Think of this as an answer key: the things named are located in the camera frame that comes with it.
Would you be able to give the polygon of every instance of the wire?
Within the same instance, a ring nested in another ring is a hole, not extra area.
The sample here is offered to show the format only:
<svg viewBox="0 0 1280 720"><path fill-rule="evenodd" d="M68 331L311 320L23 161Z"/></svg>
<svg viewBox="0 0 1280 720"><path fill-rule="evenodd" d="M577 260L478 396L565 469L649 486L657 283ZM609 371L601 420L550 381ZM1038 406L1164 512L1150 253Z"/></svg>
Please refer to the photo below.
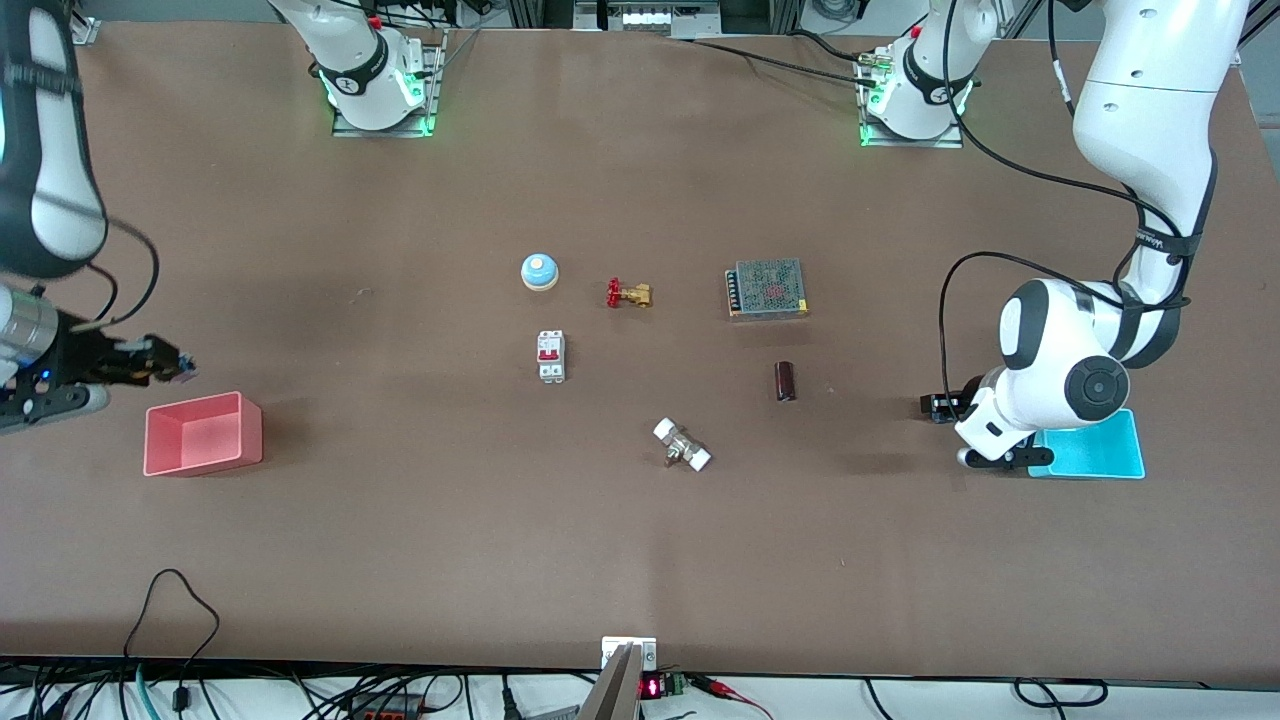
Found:
<svg viewBox="0 0 1280 720"><path fill-rule="evenodd" d="M456 679L458 682L458 692L453 693L453 697L449 698L449 702L445 702L444 705L442 705L439 707L428 707L428 705L426 705L426 693L431 692L431 685L434 685L436 680L439 680L440 678L448 678L448 676L449 675L435 675L430 680L426 682L426 687L422 688L422 708L424 708L422 714L424 715L430 715L431 712L442 712L444 710L448 710L448 708L453 707L454 705L457 705L457 702L460 700L462 700L462 675L452 675L453 679Z"/></svg>
<svg viewBox="0 0 1280 720"><path fill-rule="evenodd" d="M352 10L360 10L361 13L365 13L366 18L369 17L369 8L365 8L362 5L357 5L355 3L348 3L347 0L329 0L329 1L333 3L334 5L342 5L343 8L351 8ZM390 20L392 18L396 18L397 20L415 20L415 22L420 19L420 18L415 18L413 15L406 15L406 14L402 14L402 13L392 13L392 12L387 10L385 8L381 10L381 13L383 13L383 15L388 20Z"/></svg>
<svg viewBox="0 0 1280 720"><path fill-rule="evenodd" d="M87 263L84 266L88 268L90 272L102 275L102 278L106 279L106 282L110 283L111 286L111 295L110 297L106 299L106 305L104 305L102 309L99 310L97 315L93 318L93 320L97 322L105 318L106 314L111 311L111 306L115 305L115 299L120 295L120 283L115 282L115 275L108 273L102 268L99 268L93 263Z"/></svg>
<svg viewBox="0 0 1280 720"><path fill-rule="evenodd" d="M1057 56L1057 33L1053 31L1053 5L1057 5L1057 0L1050 0L1048 3L1048 15L1046 22L1048 23L1048 56L1053 60L1053 74L1057 76L1057 87L1062 92L1062 102L1066 104L1066 111L1075 117L1075 101L1071 100L1071 88L1066 85L1066 76L1062 74L1062 61Z"/></svg>
<svg viewBox="0 0 1280 720"><path fill-rule="evenodd" d="M796 64L792 64L792 63L786 63L783 60L778 60L778 59L774 59L774 58L765 58L764 55L756 55L755 53L748 53L746 50L739 50L737 47L727 47L724 45L716 45L714 42L699 42L696 40L681 40L681 42L687 42L687 44L695 45L698 47L713 47L713 49L721 50L723 53L730 53L732 55L739 55L739 56L746 58L749 60L759 60L762 63L767 63L769 65L777 65L780 68L786 68L788 70L795 70L797 73L808 73L808 74L812 74L812 76L818 76L818 77L824 77L824 78L831 78L831 79L838 79L841 82L850 82L850 83L861 85L861 86L865 86L865 87L874 87L874 85L876 85L874 81L872 81L869 78L856 78L856 77L852 77L852 76L842 76L842 74L838 74L838 73L829 73L827 70L819 70L817 68L806 68L804 65L796 65Z"/></svg>
<svg viewBox="0 0 1280 720"><path fill-rule="evenodd" d="M787 35L794 36L794 37L808 37L809 40L817 42L818 47L822 47L823 51L826 51L828 55L840 58L841 60L849 60L850 63L856 63L858 61L859 53L845 53L845 51L841 51L841 50L836 50L835 47L832 47L832 45L829 42L826 41L826 38L823 38L818 33L809 32L809 31L803 29L803 28L796 28L796 29L788 32Z"/></svg>
<svg viewBox="0 0 1280 720"><path fill-rule="evenodd" d="M209 714L214 716L214 720L223 720L223 717L218 715L218 708L214 707L214 698L210 697L209 688L205 687L205 678L198 676L196 680L200 682L200 694L205 696L205 705L209 706Z"/></svg>
<svg viewBox="0 0 1280 720"><path fill-rule="evenodd" d="M951 26L952 26L952 23L955 20L956 5L957 4L959 4L959 0L951 0L950 6L947 8L947 23L946 23L946 28L945 28L943 36L942 36L942 83L943 83L943 87L951 87L951 63L950 63L950 60L951 60ZM966 138L969 138L969 142L972 142L978 150L982 150L984 154L987 154L991 159L996 160L1001 165L1005 165L1006 168L1011 168L1011 169L1018 170L1020 173L1025 173L1028 176L1032 176L1033 178L1039 178L1039 179L1043 179L1043 181L1056 182L1059 184L1065 184L1065 186L1070 186L1070 187L1078 187L1080 190L1092 190L1093 192L1100 192L1102 195L1108 195L1111 197L1119 197L1120 200L1124 200L1126 202L1132 202L1132 204L1137 205L1138 208L1140 208L1140 209L1151 213L1152 215L1160 218L1161 222L1164 222L1169 227L1170 232L1174 236L1178 236L1178 237L1181 236L1181 233L1178 231L1178 225L1175 225L1174 222L1171 219L1169 219L1169 215L1166 215L1165 213L1162 213L1155 205L1151 205L1149 202L1142 200L1140 197L1135 197L1133 195L1126 195L1124 192L1120 192L1119 190L1112 190L1110 187L1103 187L1101 184L1094 184L1094 183L1083 182L1083 181L1071 179L1071 178L1064 178L1061 176L1043 173L1041 170L1033 170L1032 168L1028 168L1025 165L1021 165L1019 163L1015 163L1015 161L1005 158L1004 155L996 152L991 147L987 147L980 140L978 140L973 135L973 132L969 129L969 126L965 124L964 118L960 117L960 109L956 108L955 94L954 92L947 92L946 96L947 96L947 106L951 109L951 118L955 120L956 127L960 128L961 135L964 135Z"/></svg>
<svg viewBox="0 0 1280 720"><path fill-rule="evenodd" d="M956 270L959 270L960 266L964 265L965 263L968 263L969 260L974 260L977 258L995 258L997 260L1007 260L1009 263L1015 263L1018 265L1023 265L1025 268L1030 268L1030 269L1033 269L1033 270L1036 270L1038 273L1043 273L1043 274L1046 274L1046 275L1048 275L1048 277L1051 277L1053 279L1062 281L1066 284L1071 286L1075 291L1083 292L1084 295L1088 295L1089 297L1093 297L1094 300L1098 300L1101 302L1105 302L1107 305L1111 305L1111 306L1121 309L1121 310L1124 309L1124 304L1123 302L1120 302L1120 301L1117 301L1117 300L1115 300L1115 299L1112 299L1112 297L1110 297L1107 295L1103 295L1103 293L1098 292L1097 290L1094 290L1094 288L1092 288L1092 287L1082 283L1080 281L1076 281L1074 278L1064 275L1062 273L1059 273L1057 270L1053 270L1051 268L1046 268L1044 265L1041 265L1039 263L1034 263L1032 260L1027 260L1025 258L1019 258L1016 255L1010 255L1007 252L995 252L995 251L991 251L991 250L979 250L977 252L970 252L970 254L965 255L964 258L960 258L959 260L956 260L955 263L952 263L951 264L951 269L947 270L947 275L942 281L942 290L938 292L938 355L941 356L941 360L942 360L942 395L947 400L947 411L951 413L951 419L955 420L955 421L957 421L957 423L960 421L960 418L956 414L955 407L954 407L954 405L951 402L951 398L952 398L952 395L951 395L951 382L950 382L950 378L947 377L947 327L946 327L947 288L951 287L951 278L955 277ZM1185 278L1185 272L1181 274L1181 278ZM1181 291L1175 288L1172 296L1174 297L1179 297L1180 295L1181 295ZM1161 302L1158 305L1144 305L1142 311L1146 313L1148 310L1172 310L1175 307L1184 307L1189 302L1190 302L1189 299L1179 297L1179 300L1166 301L1166 302Z"/></svg>
<svg viewBox="0 0 1280 720"><path fill-rule="evenodd" d="M177 568L165 568L164 570L160 570L159 573L151 577L151 583L147 584L146 598L142 600L142 611L138 612L138 619L133 621L133 628L129 629L128 637L124 638L124 648L122 650L120 653L124 656L125 660L129 659L129 644L133 642L134 635L137 635L138 628L142 626L142 619L146 618L147 615L147 607L151 605L151 593L154 593L156 589L156 582L159 582L160 578L164 575L175 575L179 580L182 580L182 585L187 589L187 594L191 596L191 600L196 601L196 603L204 607L205 611L209 612L209 616L214 619L214 628L209 630L209 635L205 637L205 641L201 642L198 647L196 647L195 652L192 652L187 657L186 662L183 662L182 667L178 670L178 688L180 689L183 687L183 682L186 680L187 667L191 666L191 662L196 660L197 655L200 655L206 647L209 647L209 643L214 641L214 637L218 635L218 629L221 628L223 619L221 616L218 615L218 611L214 610L214 606L205 602L205 598L200 597L196 593L196 591L192 589L191 583L187 580L187 577L183 575L182 571L178 570ZM150 706L151 698L146 694L146 688L142 685L141 664L138 664L136 669L136 675L138 682L138 692L142 693L143 708L147 711L147 715L151 716L151 720L160 720L159 717L155 716L155 708Z"/></svg>
<svg viewBox="0 0 1280 720"><path fill-rule="evenodd" d="M204 607L205 611L209 612L209 616L214 619L214 629L209 632L209 635L205 637L205 641L200 643L196 651L192 652L191 656L187 657L187 661L182 664L183 669L186 669L188 665L191 665L191 661L195 660L196 656L200 655L205 650L205 647L207 647L209 643L214 641L214 635L218 634L218 629L221 626L223 619L221 616L218 615L218 611L214 610L214 606L209 605L207 602L205 602L205 598L196 594L196 591L191 588L191 582L187 580L187 575L183 575L182 570L178 570L177 568L165 568L164 570L160 570L159 573L151 577L151 583L147 584L147 594L142 600L142 611L138 612L138 619L133 621L133 628L129 629L128 637L124 638L124 648L122 650L120 655L123 655L125 660L132 657L129 655L129 644L133 643L134 635L138 634L138 628L142 626L142 619L146 618L147 615L147 607L151 605L151 593L154 593L156 589L156 582L159 582L160 578L163 578L164 575L174 575L179 580L182 580L182 587L187 589L187 594L191 596L191 600L196 601L196 603Z"/></svg>
<svg viewBox="0 0 1280 720"><path fill-rule="evenodd" d="M462 694L467 696L467 720L476 720L475 710L471 708L471 678L462 675Z"/></svg>
<svg viewBox="0 0 1280 720"><path fill-rule="evenodd" d="M1028 683L1028 684L1032 684L1032 685L1036 685L1037 688L1039 688L1041 692L1044 693L1044 697L1048 698L1048 702L1036 701L1036 700L1032 700L1032 698L1027 697L1027 694L1023 693L1023 684L1024 683ZM1074 708L1097 707L1097 706L1102 705L1103 702L1106 702L1107 697L1110 697L1110 694L1111 694L1111 688L1110 688L1110 685L1107 685L1107 683L1105 680L1089 680L1085 684L1088 687L1100 688L1102 692L1098 693L1098 697L1089 698L1089 700L1074 700L1074 701L1059 700L1057 696L1053 694L1053 691L1051 691L1050 687L1043 680L1038 680L1036 678L1015 678L1014 679L1014 694L1018 696L1018 700L1023 701L1023 703L1025 703L1025 705L1029 705L1032 707L1038 707L1039 710L1055 710L1057 712L1059 720L1066 720L1066 708L1068 707L1074 707Z"/></svg>
<svg viewBox="0 0 1280 720"><path fill-rule="evenodd" d="M867 692L872 693L872 703L876 705L876 712L879 712L881 717L883 717L884 720L893 720L893 716L890 715L888 710L884 710L884 705L881 703L879 696L876 694L876 685L872 684L872 679L863 678L863 682L867 683Z"/></svg>
<svg viewBox="0 0 1280 720"><path fill-rule="evenodd" d="M77 215L82 215L82 217L88 218L88 219L95 220L95 222L104 219L102 211L100 209L99 210L93 210L91 208L86 208L83 205L79 205L78 202L72 202L70 200L59 197L56 195L50 195L47 192L36 191L32 195L32 197L44 200L45 202L50 202L52 205L56 205L56 206L61 208L63 210L68 210L70 213L76 213ZM115 318L111 318L110 320L97 319L97 320L95 320L92 323L84 323L84 324L81 324L81 325L74 325L74 327L72 327L72 332L73 333L86 332L86 331L93 331L93 329L99 329L99 328L105 328L105 327L109 327L109 325L115 325L115 324L123 323L124 320L128 320L133 315L137 315L138 310L142 310L142 306L147 304L147 300L151 300L151 293L155 292L156 283L160 282L160 252L156 250L155 242L152 242L151 238L147 237L147 233L142 232L141 229L138 229L133 224L131 224L131 223L128 223L125 220L122 220L119 218L114 218L111 215L106 215L105 220L106 220L106 224L108 224L109 228L116 228L116 229L119 229L119 231L122 231L122 232L132 236L134 240L137 240L138 242L141 242L147 249L147 252L151 255L151 279L147 281L147 288L142 293L142 297L138 299L137 304L134 304L133 307L131 307L128 313L125 313L123 315L119 315L119 316L115 316Z"/></svg>
<svg viewBox="0 0 1280 720"><path fill-rule="evenodd" d="M289 674L293 675L293 682L298 685L298 689L302 691L303 697L307 698L307 705L311 706L311 711L319 712L320 708L316 707L316 701L311 697L311 691L307 688L307 684L302 682L302 678L298 678L298 673L292 665L289 666ZM201 678L201 684L204 684L204 678Z"/></svg>
<svg viewBox="0 0 1280 720"><path fill-rule="evenodd" d="M142 710L147 711L147 717L151 720L160 720L160 714L156 712L156 706L151 703L151 693L147 692L147 684L142 679L141 662L138 662L137 667L133 669L133 683L138 688L138 697L142 698Z"/></svg>
<svg viewBox="0 0 1280 720"><path fill-rule="evenodd" d="M911 23L910 26L908 26L908 28L906 28L906 29L904 29L902 32L900 32L900 33L899 33L899 37L905 37L905 36L906 36L906 33L909 33L909 32L911 32L913 29L915 29L915 26L918 26L918 24L923 23L923 22L924 22L924 20L925 20L925 19L927 19L928 17L929 17L929 14L928 14L928 13L924 13L923 15L920 15L920 18L919 18L918 20L915 20L914 23Z"/></svg>

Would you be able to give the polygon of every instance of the pink plastic bin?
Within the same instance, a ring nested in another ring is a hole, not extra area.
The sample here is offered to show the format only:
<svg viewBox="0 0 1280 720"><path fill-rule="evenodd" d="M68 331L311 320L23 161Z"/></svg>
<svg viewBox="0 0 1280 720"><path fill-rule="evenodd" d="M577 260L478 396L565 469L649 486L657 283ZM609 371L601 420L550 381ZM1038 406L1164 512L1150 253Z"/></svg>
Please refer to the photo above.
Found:
<svg viewBox="0 0 1280 720"><path fill-rule="evenodd" d="M142 474L193 478L262 461L262 409L238 392L147 410Z"/></svg>

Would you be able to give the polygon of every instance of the red cable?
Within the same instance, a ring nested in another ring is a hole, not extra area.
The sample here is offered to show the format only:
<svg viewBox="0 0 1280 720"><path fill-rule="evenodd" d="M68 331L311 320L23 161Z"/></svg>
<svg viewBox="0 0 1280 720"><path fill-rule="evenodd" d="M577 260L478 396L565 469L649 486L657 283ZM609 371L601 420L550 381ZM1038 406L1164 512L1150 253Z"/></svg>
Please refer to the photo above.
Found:
<svg viewBox="0 0 1280 720"><path fill-rule="evenodd" d="M730 701L733 701L733 702L741 702L742 705L750 705L751 707L754 707L754 708L759 710L760 712L763 712L765 717L768 717L769 720L773 720L773 714L769 712L768 710L765 710L763 705L755 702L754 700L748 698L742 693L735 691L733 688L726 685L724 683L722 683L719 680L712 680L710 692L712 692L713 696L716 696L718 698L722 698L722 700L730 700Z"/></svg>

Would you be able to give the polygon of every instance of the red plug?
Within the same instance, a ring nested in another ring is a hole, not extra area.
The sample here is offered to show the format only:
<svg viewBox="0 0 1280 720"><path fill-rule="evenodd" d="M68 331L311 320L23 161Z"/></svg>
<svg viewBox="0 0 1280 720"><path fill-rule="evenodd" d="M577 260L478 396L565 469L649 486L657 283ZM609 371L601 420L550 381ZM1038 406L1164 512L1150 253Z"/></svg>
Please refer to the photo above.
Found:
<svg viewBox="0 0 1280 720"><path fill-rule="evenodd" d="M737 691L719 680L712 680L712 684L708 685L708 692L719 698L730 698L737 694Z"/></svg>

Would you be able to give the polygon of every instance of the white circuit breaker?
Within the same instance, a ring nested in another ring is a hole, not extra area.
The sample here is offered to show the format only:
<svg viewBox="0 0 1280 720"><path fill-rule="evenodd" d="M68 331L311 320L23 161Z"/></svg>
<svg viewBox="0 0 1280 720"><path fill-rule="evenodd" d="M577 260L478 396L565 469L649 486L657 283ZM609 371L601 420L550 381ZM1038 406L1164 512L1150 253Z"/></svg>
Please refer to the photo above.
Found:
<svg viewBox="0 0 1280 720"><path fill-rule="evenodd" d="M538 333L538 377L544 383L564 382L564 331Z"/></svg>

